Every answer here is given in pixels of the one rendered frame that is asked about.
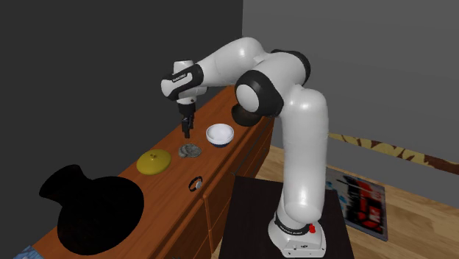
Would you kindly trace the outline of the large black vase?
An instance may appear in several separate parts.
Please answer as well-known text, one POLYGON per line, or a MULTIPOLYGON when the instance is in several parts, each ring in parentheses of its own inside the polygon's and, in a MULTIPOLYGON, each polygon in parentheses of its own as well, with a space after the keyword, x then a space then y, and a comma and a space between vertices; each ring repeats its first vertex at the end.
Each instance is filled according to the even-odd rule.
POLYGON ((120 244, 137 227, 144 209, 136 183, 115 176, 92 180, 77 164, 54 172, 39 195, 62 206, 57 237, 78 255, 97 255, 120 244))

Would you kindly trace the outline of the white bowl with blue base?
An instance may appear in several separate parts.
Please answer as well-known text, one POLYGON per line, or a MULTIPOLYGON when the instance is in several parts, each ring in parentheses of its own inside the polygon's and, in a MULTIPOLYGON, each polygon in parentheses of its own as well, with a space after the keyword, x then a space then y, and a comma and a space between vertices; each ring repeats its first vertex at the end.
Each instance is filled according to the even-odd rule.
POLYGON ((234 129, 228 124, 213 124, 207 128, 206 138, 215 147, 225 147, 234 138, 234 129))

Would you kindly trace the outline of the yellow round lid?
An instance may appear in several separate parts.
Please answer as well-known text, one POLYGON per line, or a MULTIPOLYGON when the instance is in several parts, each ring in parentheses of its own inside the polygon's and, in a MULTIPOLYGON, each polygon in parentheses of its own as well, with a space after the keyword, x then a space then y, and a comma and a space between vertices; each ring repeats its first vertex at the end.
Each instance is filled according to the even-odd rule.
POLYGON ((136 163, 137 170, 145 175, 159 174, 171 163, 171 154, 163 149, 152 149, 142 154, 136 163))

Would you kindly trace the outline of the grey round stone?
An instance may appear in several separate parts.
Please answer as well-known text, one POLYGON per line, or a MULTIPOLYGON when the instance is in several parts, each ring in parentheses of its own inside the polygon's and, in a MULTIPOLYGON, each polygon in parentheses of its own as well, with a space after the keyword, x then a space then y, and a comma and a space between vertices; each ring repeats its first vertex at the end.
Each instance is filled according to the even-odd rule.
POLYGON ((182 145, 178 151, 178 155, 181 158, 198 157, 200 156, 201 153, 202 153, 202 150, 193 143, 187 143, 187 144, 182 145))

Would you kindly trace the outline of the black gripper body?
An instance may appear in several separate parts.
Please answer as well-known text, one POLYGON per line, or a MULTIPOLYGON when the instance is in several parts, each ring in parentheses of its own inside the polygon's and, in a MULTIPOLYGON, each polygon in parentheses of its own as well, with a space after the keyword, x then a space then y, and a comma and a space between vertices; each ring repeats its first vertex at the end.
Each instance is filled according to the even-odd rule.
POLYGON ((179 113, 182 115, 182 120, 192 124, 194 120, 194 113, 196 112, 196 104, 178 104, 178 108, 179 113))

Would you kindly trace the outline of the brown wooden chest of drawers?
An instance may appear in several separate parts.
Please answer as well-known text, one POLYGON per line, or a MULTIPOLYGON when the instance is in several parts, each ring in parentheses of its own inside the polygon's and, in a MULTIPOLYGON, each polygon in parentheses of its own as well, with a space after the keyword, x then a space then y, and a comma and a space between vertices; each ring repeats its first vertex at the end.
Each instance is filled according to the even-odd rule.
POLYGON ((77 255, 67 250, 52 229, 34 248, 44 259, 211 259, 224 234, 235 177, 255 177, 270 149, 274 119, 262 118, 253 127, 232 120, 235 89, 228 86, 196 112, 191 143, 202 153, 181 158, 186 140, 177 127, 156 144, 171 154, 162 173, 147 176, 131 165, 121 176, 135 182, 144 195, 143 215, 132 233, 119 245, 97 255, 77 255), (213 124, 228 124, 234 138, 215 147, 206 138, 213 124), (202 176, 199 190, 190 192, 194 177, 202 176))

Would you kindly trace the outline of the black wristwatch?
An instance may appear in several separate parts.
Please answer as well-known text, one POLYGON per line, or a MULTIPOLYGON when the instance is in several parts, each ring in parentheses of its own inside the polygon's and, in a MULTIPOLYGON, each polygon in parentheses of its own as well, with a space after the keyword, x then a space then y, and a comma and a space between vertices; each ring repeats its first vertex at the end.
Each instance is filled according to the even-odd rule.
POLYGON ((194 177, 194 178, 190 181, 190 183, 189 183, 189 185, 188 185, 188 190, 189 190, 190 192, 194 192, 194 191, 196 191, 196 190, 199 190, 199 189, 201 188, 201 186, 202 186, 202 182, 203 182, 202 176, 194 177))

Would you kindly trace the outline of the red and blue floor picture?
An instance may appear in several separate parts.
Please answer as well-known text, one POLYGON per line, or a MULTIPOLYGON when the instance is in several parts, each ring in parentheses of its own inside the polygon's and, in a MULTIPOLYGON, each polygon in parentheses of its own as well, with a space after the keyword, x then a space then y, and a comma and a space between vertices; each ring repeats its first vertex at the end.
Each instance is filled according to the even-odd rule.
POLYGON ((326 189, 337 192, 346 225, 388 241, 383 186, 327 168, 326 189))

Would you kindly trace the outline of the dark brown bowl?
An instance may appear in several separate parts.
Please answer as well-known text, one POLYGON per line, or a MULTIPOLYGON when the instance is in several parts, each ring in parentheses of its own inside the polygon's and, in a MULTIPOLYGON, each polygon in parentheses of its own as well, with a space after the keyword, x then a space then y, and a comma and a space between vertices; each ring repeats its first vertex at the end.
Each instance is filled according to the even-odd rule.
POLYGON ((232 107, 231 114, 233 121, 242 127, 253 127, 262 119, 262 116, 245 110, 239 104, 232 107))

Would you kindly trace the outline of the dark robot stand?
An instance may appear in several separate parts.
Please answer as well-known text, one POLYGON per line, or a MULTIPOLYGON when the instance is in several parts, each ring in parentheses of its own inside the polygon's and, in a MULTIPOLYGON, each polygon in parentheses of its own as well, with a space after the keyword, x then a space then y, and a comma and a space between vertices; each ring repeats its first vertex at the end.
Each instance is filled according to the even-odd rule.
MULTIPOLYGON (((268 236, 282 187, 281 182, 235 178, 218 259, 292 259, 283 257, 268 236)), ((325 191, 319 223, 327 247, 316 259, 355 259, 336 191, 325 191)))

